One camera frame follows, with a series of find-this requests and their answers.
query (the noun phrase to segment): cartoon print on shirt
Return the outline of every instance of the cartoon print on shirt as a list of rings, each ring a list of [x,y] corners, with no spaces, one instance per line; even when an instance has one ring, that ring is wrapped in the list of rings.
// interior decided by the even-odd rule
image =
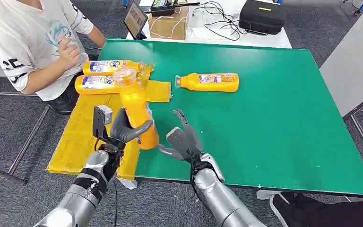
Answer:
[[[63,25],[58,20],[51,20],[48,24],[49,30],[45,34],[46,41],[52,46],[59,47],[59,43],[62,38],[71,38],[71,42],[76,43],[76,40],[72,37],[72,30],[69,27]],[[56,50],[52,55],[59,56],[59,50]]]

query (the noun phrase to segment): electronic device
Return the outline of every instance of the electronic device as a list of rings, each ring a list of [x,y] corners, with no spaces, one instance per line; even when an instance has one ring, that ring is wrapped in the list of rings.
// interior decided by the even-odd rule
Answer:
[[[127,30],[133,36],[133,39],[146,39],[147,37],[142,32],[144,24],[148,21],[148,16],[143,9],[133,0],[129,4],[129,10],[123,20]]]
[[[145,12],[145,13],[151,13],[151,7],[150,6],[140,6],[140,8]]]
[[[199,2],[177,4],[177,0],[154,0],[151,6],[153,17],[169,16],[174,13],[174,8],[183,6],[197,6]]]
[[[239,27],[251,33],[278,34],[285,25],[283,5],[247,0],[240,13]]]

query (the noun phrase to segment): green tabletop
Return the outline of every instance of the green tabletop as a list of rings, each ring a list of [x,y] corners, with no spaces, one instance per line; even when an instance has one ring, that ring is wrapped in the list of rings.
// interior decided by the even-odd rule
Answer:
[[[308,50],[110,39],[101,60],[154,65],[151,80],[236,72],[235,93],[172,85],[169,103],[150,103],[160,142],[184,111],[219,164],[225,183],[363,196],[363,161]],[[190,165],[141,151],[137,177],[188,181]]]

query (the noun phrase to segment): yellow bottle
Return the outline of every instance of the yellow bottle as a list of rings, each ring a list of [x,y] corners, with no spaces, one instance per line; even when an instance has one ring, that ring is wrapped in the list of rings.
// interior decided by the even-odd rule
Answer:
[[[112,76],[113,72],[122,67],[132,67],[137,72],[141,69],[140,63],[130,60],[86,61],[83,73],[86,76]]]
[[[112,76],[78,76],[74,88],[80,95],[98,95],[119,93],[120,87]]]
[[[114,72],[113,80],[121,87],[121,103],[126,109],[130,125],[136,128],[147,120],[153,120],[145,99],[145,90],[138,82],[136,70],[134,68],[121,68]],[[143,150],[158,146],[159,137],[154,124],[137,138],[137,143]]]
[[[184,87],[193,91],[235,92],[239,88],[237,73],[191,73],[185,77],[176,76],[176,88]]]
[[[90,70],[89,66],[92,65],[115,65],[116,67],[106,68],[94,68],[92,71]],[[141,75],[141,80],[143,85],[148,81],[150,73],[151,73],[151,66],[137,63],[134,61],[129,60],[121,60],[121,61],[87,61],[84,63],[83,72],[84,75],[78,76],[74,83],[74,87],[76,91],[80,95],[98,95],[98,94],[112,94],[112,93],[119,93],[120,86],[113,81],[113,72],[119,69],[120,66],[131,67],[136,70],[137,73]]]

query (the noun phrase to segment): cable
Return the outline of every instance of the cable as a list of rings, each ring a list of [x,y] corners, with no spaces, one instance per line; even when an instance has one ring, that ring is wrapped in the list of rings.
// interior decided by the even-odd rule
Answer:
[[[181,11],[182,11],[182,8],[179,7],[179,12],[176,12],[176,11],[174,11],[174,12],[177,13],[177,14],[180,14]]]
[[[190,157],[190,183],[191,186],[193,187],[193,191],[196,194],[197,198],[201,201],[202,205],[204,205],[204,207],[209,211],[209,213],[213,216],[211,209],[208,207],[208,204],[204,203],[201,196],[198,194],[197,189],[195,188],[195,182],[193,179],[193,173],[194,173],[194,169],[193,169],[193,162],[192,162],[192,157]]]
[[[205,24],[204,24],[204,27],[205,27],[206,29],[208,29],[209,31],[211,31],[212,33],[214,33],[214,34],[216,34],[216,35],[218,35],[218,36],[220,36],[220,37],[223,37],[223,38],[228,39],[228,40],[231,40],[231,41],[237,41],[237,40],[239,40],[239,39],[240,39],[240,36],[241,36],[241,35],[246,35],[246,34],[248,34],[248,33],[249,33],[249,31],[251,30],[251,24],[250,24],[249,22],[246,22],[246,23],[248,23],[248,24],[250,25],[250,28],[249,28],[248,30],[246,30],[246,32],[241,31],[241,30],[240,30],[240,28],[239,28],[239,26],[238,26],[237,24],[235,24],[236,22],[239,22],[239,20],[233,20],[233,16],[226,14],[226,13],[225,13],[225,11],[224,11],[224,9],[223,9],[223,7],[221,6],[221,4],[219,4],[219,3],[218,3],[218,2],[216,2],[216,1],[208,1],[208,2],[205,2],[205,3],[200,4],[200,5],[198,5],[198,6],[200,6],[200,7],[197,7],[197,8],[195,8],[195,9],[192,11],[193,15],[194,15],[194,11],[195,11],[195,10],[197,10],[197,9],[204,9],[204,10],[205,10],[208,14],[219,14],[219,15],[221,15],[221,16],[222,16],[222,18],[223,18],[224,20],[220,20],[220,21],[216,21],[216,22],[213,22],[213,23],[205,23]],[[210,12],[210,11],[208,11],[208,9],[215,9],[215,10],[217,10],[217,12]],[[176,12],[176,11],[175,11],[175,13],[180,14],[181,10],[182,10],[182,8],[180,7],[179,12]],[[190,28],[190,29],[191,29],[191,27],[189,26],[189,15],[190,15],[190,13],[191,13],[191,12],[189,12],[189,13],[187,14],[187,16],[185,16],[185,17],[183,17],[182,19],[180,19],[180,20],[179,20],[179,21],[178,21],[178,22],[177,22],[177,23],[173,26],[173,28],[172,28],[172,32],[171,32],[171,35],[170,35],[170,36],[163,36],[163,35],[159,35],[159,34],[157,34],[157,33],[155,33],[155,32],[153,32],[153,31],[152,31],[152,27],[154,26],[154,23],[155,23],[157,20],[161,19],[161,18],[173,18],[173,17],[167,17],[167,16],[160,16],[160,17],[158,17],[157,19],[155,19],[155,20],[152,22],[151,27],[149,28],[149,31],[150,31],[152,34],[157,35],[157,36],[159,36],[159,37],[161,37],[161,38],[169,38],[169,39],[171,39],[171,38],[173,37],[173,32],[174,32],[175,28],[177,27],[177,25],[178,25],[178,24],[179,24],[179,23],[180,23],[183,19],[186,19],[186,25],[187,25],[187,28]],[[222,29],[222,28],[224,28],[224,27],[226,27],[226,26],[230,26],[230,29],[233,31],[233,32],[231,33],[231,35],[237,34],[237,38],[233,39],[233,38],[230,38],[230,37],[226,37],[226,36],[224,36],[224,35],[221,35],[221,34],[219,34],[219,33],[215,32],[214,30],[212,30],[211,28],[209,28],[209,27],[208,27],[208,26],[210,26],[210,25],[214,25],[214,24],[217,24],[217,23],[226,23],[226,25],[221,26],[221,27],[220,27],[220,29]]]
[[[98,141],[99,141],[99,139],[96,138],[95,145],[94,145],[94,151],[96,151],[96,146],[98,145]]]
[[[87,49],[84,49],[85,51],[90,51],[90,50],[102,50],[102,48],[99,48],[99,47],[93,47],[93,48],[87,48]]]
[[[241,31],[239,26],[235,24],[236,22],[239,22],[239,20],[233,20],[233,16],[226,14],[225,11],[223,10],[223,7],[216,1],[208,1],[199,6],[202,6],[202,7],[195,8],[192,12],[194,13],[194,11],[197,9],[204,9],[208,14],[219,14],[222,16],[222,18],[224,20],[204,24],[204,27],[206,29],[208,29],[209,31],[211,31],[212,33],[214,33],[220,37],[223,37],[225,39],[232,40],[232,41],[237,41],[240,39],[240,35],[245,35],[245,34],[249,33],[249,31],[251,30],[251,24],[249,22],[247,22],[250,25],[250,29],[248,29],[246,32]],[[210,11],[208,11],[208,9],[215,9],[215,10],[217,10],[217,12],[210,12]],[[226,25],[221,26],[220,29],[222,29],[226,26],[230,26],[230,29],[233,31],[231,35],[237,34],[237,38],[233,39],[230,37],[226,37],[224,35],[221,35],[221,34],[215,32],[214,30],[212,30],[211,28],[208,27],[209,25],[214,25],[217,23],[226,23]]]
[[[154,35],[157,35],[157,36],[159,36],[159,37],[162,37],[162,38],[169,38],[169,39],[171,39],[172,38],[172,36],[173,36],[173,31],[174,31],[174,29],[176,28],[176,26],[183,20],[183,19],[186,19],[187,17],[183,17],[182,19],[180,19],[179,20],[179,22],[177,22],[174,26],[173,26],[173,28],[172,28],[172,33],[170,34],[170,37],[169,36],[162,36],[162,35],[159,35],[159,34],[157,34],[157,33],[155,33],[155,32],[153,32],[152,31],[152,27],[154,26],[154,23],[157,21],[157,20],[159,20],[159,19],[161,19],[161,18],[173,18],[173,17],[166,17],[166,16],[160,16],[160,17],[158,17],[157,19],[155,19],[153,22],[152,22],[152,24],[151,24],[151,27],[149,28],[149,31],[152,33],[152,34],[154,34]]]
[[[113,227],[116,227],[118,221],[118,189],[116,188],[115,181],[113,181],[113,185],[115,185],[115,193],[116,193],[115,225]]]

